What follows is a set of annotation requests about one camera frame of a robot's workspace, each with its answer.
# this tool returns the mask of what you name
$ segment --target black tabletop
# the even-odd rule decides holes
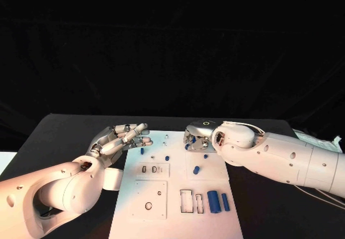
[[[184,131],[198,118],[50,115],[41,121],[0,180],[21,176],[86,154],[96,134],[112,125],[148,123],[152,130]],[[210,119],[250,123],[266,132],[296,137],[283,120]],[[116,165],[125,168],[126,155]],[[345,211],[292,185],[227,165],[239,219],[246,239],[345,238]],[[94,208],[45,238],[109,238],[119,192],[103,190]]]

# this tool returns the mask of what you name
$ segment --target robotic hand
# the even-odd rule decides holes
[[[122,183],[123,171],[109,168],[123,150],[154,144],[148,124],[107,127],[96,136],[84,156],[0,182],[0,234],[3,238],[42,238],[96,205],[110,177]],[[38,207],[54,208],[42,215]]]
[[[289,136],[266,133],[239,122],[194,122],[185,130],[187,150],[204,150],[211,142],[234,166],[282,183],[321,189],[345,198],[345,155]]]

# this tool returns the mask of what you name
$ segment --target robotic arm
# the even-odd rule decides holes
[[[151,133],[146,128],[145,123],[107,127],[93,139],[87,154],[73,162],[0,182],[2,238],[42,238],[93,208],[103,188],[109,189],[104,178],[120,174],[122,183],[122,170],[109,167],[123,150],[154,144],[143,137]],[[47,216],[38,205],[54,208]]]
[[[321,189],[345,198],[345,155],[259,127],[204,120],[185,130],[187,150],[205,150],[211,142],[218,155],[234,166],[282,183]]]

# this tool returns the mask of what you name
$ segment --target black backdrop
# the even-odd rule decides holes
[[[50,113],[285,119],[344,135],[344,14],[2,1],[0,150]]]

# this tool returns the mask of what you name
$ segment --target white board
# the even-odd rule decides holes
[[[110,239],[243,239],[224,160],[213,152],[207,153],[207,159],[205,152],[188,152],[182,142],[184,132],[151,131],[151,137],[155,144],[145,147],[143,155],[141,148],[129,150]],[[169,164],[169,167],[165,165],[169,174],[141,176],[143,166],[148,170],[152,165],[158,167],[161,164]],[[195,175],[191,170],[197,164],[201,170]],[[193,190],[193,213],[181,212],[182,190]],[[207,192],[211,190],[218,191],[218,214],[210,211]],[[224,210],[223,193],[229,197],[230,212]],[[197,194],[203,198],[203,214],[197,210],[201,203],[197,202]],[[154,201],[151,210],[145,208],[146,201]]]

